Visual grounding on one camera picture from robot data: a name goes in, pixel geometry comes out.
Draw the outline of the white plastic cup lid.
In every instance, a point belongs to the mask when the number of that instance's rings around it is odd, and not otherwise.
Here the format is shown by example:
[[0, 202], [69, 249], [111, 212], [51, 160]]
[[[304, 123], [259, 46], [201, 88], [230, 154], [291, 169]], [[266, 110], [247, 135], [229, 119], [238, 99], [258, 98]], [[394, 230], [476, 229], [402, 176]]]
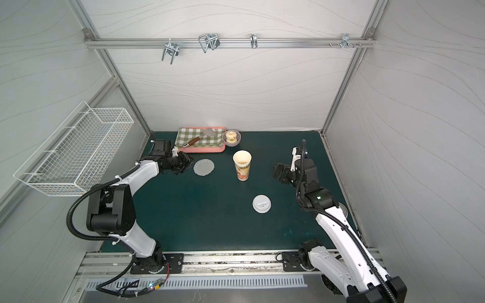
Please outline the white plastic cup lid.
[[272, 202], [269, 197], [260, 194], [254, 197], [252, 206], [257, 213], [264, 214], [270, 211]]

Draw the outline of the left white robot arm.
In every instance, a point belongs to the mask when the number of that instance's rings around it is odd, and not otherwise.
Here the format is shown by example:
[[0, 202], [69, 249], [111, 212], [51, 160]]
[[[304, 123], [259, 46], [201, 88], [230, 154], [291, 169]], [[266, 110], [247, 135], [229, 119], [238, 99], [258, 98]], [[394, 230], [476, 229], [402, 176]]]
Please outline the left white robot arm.
[[149, 237], [136, 222], [134, 194], [149, 180], [165, 170], [184, 173], [193, 159], [184, 152], [175, 157], [148, 156], [135, 169], [115, 177], [114, 184], [103, 186], [88, 201], [87, 228], [123, 245], [135, 258], [135, 265], [145, 273], [159, 273], [167, 263], [161, 245]]

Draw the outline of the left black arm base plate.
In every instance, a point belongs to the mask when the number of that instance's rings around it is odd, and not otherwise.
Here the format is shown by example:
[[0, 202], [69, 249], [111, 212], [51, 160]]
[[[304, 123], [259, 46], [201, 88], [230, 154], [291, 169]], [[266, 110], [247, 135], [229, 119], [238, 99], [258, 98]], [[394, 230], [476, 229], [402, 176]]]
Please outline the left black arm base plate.
[[130, 269], [132, 275], [156, 275], [182, 272], [184, 261], [183, 253], [168, 253], [164, 255], [165, 261], [161, 265], [149, 265], [147, 261], [136, 260]]

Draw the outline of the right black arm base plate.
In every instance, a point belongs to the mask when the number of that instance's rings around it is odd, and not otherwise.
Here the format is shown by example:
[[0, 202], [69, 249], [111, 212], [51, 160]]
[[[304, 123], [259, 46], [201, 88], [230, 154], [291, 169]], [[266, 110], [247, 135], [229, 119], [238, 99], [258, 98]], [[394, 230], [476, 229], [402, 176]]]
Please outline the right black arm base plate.
[[305, 262], [297, 251], [278, 252], [275, 259], [282, 263], [285, 272], [311, 272], [316, 270], [308, 262]]

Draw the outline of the milk tea paper cup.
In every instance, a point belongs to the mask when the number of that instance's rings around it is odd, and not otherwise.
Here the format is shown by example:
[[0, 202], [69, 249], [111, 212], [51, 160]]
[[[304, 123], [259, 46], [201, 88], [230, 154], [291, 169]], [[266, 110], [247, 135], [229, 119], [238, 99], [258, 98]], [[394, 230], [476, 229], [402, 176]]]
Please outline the milk tea paper cup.
[[236, 168], [236, 174], [239, 181], [246, 181], [250, 175], [250, 165], [252, 156], [246, 150], [237, 151], [232, 160]]

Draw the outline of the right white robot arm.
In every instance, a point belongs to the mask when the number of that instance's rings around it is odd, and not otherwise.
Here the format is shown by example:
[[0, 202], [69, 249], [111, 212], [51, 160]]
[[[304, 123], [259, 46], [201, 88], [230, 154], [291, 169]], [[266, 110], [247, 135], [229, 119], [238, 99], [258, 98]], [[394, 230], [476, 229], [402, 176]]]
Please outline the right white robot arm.
[[291, 185], [300, 208], [312, 214], [326, 232], [339, 255], [331, 255], [318, 241], [307, 241], [299, 249], [300, 265], [318, 270], [326, 287], [341, 294], [347, 302], [404, 302], [407, 287], [398, 276], [372, 257], [354, 232], [338, 201], [321, 187], [317, 167], [311, 159], [296, 159], [292, 164], [275, 164], [273, 177]]

